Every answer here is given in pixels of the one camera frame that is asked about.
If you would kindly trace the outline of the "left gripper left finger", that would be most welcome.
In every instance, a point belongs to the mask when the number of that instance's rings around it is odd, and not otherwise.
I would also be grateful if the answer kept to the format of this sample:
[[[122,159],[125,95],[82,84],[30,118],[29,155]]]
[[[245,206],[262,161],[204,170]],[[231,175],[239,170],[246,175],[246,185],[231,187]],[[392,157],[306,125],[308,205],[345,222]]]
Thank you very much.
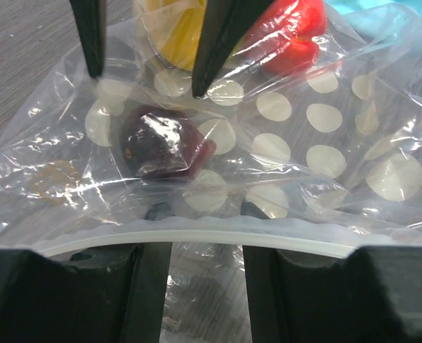
[[[58,262],[0,249],[0,342],[157,342],[169,243],[85,249]]]

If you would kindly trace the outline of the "teal cloth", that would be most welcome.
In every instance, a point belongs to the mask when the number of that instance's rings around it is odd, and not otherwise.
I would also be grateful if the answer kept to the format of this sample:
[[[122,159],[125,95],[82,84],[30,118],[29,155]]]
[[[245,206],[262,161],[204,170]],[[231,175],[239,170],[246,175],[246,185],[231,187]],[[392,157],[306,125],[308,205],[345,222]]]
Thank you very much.
[[[401,40],[400,34],[394,33],[394,27],[400,29],[402,26],[422,26],[422,1],[367,1],[367,0],[343,0],[327,1],[340,15],[345,16],[361,29],[364,34],[373,35],[379,27],[386,27],[390,34]],[[364,19],[365,15],[375,14],[385,16],[379,19],[380,24],[373,28],[369,20]]]

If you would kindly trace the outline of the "small red fake fruit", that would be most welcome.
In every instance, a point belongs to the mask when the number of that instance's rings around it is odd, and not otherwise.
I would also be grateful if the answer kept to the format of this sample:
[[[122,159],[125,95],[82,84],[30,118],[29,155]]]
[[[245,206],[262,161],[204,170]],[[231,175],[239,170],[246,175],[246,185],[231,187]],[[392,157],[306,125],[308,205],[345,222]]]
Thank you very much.
[[[322,0],[276,0],[247,32],[243,53],[271,74],[296,74],[315,64],[319,47],[313,38],[326,27]]]

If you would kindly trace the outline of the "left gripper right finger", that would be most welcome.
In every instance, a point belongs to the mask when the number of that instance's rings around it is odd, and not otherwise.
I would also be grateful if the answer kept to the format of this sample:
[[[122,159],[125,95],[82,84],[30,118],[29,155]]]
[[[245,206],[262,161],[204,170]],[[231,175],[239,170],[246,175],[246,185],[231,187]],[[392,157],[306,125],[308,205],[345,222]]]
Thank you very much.
[[[244,247],[255,342],[422,342],[422,247]]]

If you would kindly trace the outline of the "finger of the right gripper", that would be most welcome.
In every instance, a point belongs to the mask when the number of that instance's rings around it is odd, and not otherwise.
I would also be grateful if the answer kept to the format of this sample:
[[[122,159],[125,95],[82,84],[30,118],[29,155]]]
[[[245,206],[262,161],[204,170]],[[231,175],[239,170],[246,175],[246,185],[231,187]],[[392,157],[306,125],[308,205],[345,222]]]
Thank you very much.
[[[69,3],[88,74],[100,78],[106,58],[106,0],[69,0]]]
[[[210,0],[207,2],[192,72],[192,96],[203,97],[244,34],[272,0]]]

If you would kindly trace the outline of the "clear zip top bag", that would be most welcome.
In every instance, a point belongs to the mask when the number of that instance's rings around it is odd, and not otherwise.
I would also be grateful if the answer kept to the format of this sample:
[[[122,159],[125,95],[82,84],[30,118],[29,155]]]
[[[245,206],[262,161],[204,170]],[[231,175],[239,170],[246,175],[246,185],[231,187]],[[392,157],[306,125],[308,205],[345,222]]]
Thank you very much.
[[[0,249],[62,262],[169,243],[157,342],[255,342],[244,247],[422,247],[422,26],[367,35],[324,6],[311,68],[271,74],[244,37],[201,98],[134,15],[106,29],[100,78],[81,45],[66,52],[0,137]],[[193,179],[129,171],[119,132],[141,105],[184,113],[216,143]]]

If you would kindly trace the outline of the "yellow green fake mango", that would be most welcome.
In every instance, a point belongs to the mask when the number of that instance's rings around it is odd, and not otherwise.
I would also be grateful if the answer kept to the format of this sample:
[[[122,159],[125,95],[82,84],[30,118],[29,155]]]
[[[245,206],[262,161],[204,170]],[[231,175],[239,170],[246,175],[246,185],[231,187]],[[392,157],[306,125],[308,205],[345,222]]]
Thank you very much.
[[[152,49],[168,65],[192,71],[206,1],[133,1],[135,19]]]

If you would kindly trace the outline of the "small dark purple fake fruit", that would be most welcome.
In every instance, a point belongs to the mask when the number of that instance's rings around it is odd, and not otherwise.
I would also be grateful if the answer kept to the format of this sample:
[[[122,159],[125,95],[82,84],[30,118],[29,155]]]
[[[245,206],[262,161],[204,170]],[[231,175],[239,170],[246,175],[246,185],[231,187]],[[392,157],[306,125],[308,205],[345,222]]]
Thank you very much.
[[[119,146],[134,177],[156,182],[193,179],[216,150],[184,113],[149,105],[124,117]]]

